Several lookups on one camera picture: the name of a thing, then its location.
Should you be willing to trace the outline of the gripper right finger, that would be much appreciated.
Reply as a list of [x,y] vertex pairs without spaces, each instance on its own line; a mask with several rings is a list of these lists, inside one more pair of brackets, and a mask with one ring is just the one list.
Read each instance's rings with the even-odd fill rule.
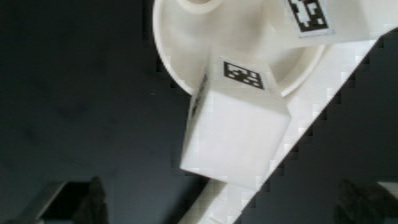
[[398,198],[378,183],[339,182],[334,224],[398,224]]

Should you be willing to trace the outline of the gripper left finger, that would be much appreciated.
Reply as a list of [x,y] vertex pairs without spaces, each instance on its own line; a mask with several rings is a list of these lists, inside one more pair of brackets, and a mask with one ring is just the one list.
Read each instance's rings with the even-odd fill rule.
[[11,224],[108,224],[99,178],[50,183]]

